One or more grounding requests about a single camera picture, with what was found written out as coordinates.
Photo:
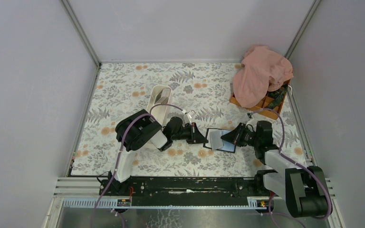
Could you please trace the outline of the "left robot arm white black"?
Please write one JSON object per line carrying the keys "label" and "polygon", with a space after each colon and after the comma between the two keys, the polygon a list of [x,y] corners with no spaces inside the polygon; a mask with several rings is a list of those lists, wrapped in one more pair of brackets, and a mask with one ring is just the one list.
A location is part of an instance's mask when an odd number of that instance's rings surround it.
{"label": "left robot arm white black", "polygon": [[195,122],[184,123],[182,118],[175,116],[166,126],[161,126],[145,109],[119,122],[115,132],[121,146],[111,179],[118,182],[124,182],[131,177],[133,152],[147,143],[160,151],[169,149],[175,140],[185,140],[188,144],[208,143]]}

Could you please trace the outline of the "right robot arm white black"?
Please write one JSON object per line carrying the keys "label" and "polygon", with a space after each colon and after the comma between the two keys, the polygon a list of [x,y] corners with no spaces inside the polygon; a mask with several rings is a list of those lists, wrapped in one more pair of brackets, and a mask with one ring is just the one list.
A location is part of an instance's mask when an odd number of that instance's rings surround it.
{"label": "right robot arm white black", "polygon": [[327,218],[332,213],[332,202],[322,169],[304,166],[286,156],[273,141],[272,124],[258,121],[255,129],[240,123],[221,139],[238,147],[251,146],[256,158],[268,170],[254,176],[259,192],[270,191],[281,197],[291,216]]}

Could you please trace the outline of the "cream plastic oblong tray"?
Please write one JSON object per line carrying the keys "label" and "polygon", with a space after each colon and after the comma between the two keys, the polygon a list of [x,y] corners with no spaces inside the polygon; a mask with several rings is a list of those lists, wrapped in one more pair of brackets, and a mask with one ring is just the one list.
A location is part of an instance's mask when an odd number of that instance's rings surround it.
{"label": "cream plastic oblong tray", "polygon": [[[154,100],[155,97],[165,88],[169,88],[171,89],[169,86],[165,86],[165,85],[156,85],[152,88],[151,94],[150,94],[150,99],[147,105],[146,110],[151,113],[151,115],[155,118],[155,120],[161,125],[161,127],[164,126],[165,120],[166,120],[166,115],[169,112],[169,107],[166,105],[160,105],[157,106],[155,108],[152,109],[152,107],[155,105],[154,104]],[[145,145],[145,148],[150,148],[150,149],[160,149],[162,147],[165,146],[165,144],[167,143],[167,138],[166,136],[163,134],[162,130],[159,130],[153,138],[151,138]]]}

